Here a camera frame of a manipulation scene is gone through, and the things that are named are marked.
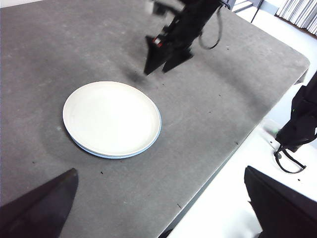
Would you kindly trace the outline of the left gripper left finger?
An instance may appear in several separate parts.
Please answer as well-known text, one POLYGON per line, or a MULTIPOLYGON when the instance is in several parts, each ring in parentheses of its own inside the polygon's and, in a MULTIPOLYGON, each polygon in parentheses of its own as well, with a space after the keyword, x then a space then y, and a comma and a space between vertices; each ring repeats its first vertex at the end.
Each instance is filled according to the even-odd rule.
POLYGON ((72 168, 0 208, 2 238, 57 238, 79 183, 72 168))

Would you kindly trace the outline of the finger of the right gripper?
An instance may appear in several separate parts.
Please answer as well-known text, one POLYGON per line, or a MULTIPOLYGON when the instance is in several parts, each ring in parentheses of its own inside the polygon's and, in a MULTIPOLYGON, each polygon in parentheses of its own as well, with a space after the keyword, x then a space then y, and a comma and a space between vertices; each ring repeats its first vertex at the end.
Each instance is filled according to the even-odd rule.
POLYGON ((190 49, 181 50, 175 54, 173 54, 164 64, 162 71, 164 73, 174 69, 180 64, 190 60, 193 57, 190 49))
POLYGON ((155 40, 157 40, 157 38, 146 36, 148 53, 144 67, 144 74, 151 74, 161 65, 164 65, 162 71, 164 73, 168 72, 167 61, 171 56, 171 42, 159 42, 156 44, 155 40))

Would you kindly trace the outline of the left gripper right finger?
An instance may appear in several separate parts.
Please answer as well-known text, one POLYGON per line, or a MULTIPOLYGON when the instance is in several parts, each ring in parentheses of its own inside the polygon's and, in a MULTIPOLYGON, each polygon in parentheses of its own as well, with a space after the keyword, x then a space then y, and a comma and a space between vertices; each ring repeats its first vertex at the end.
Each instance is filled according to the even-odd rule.
POLYGON ((262 228, 260 238, 315 238, 317 202, 247 166, 244 183, 262 228))

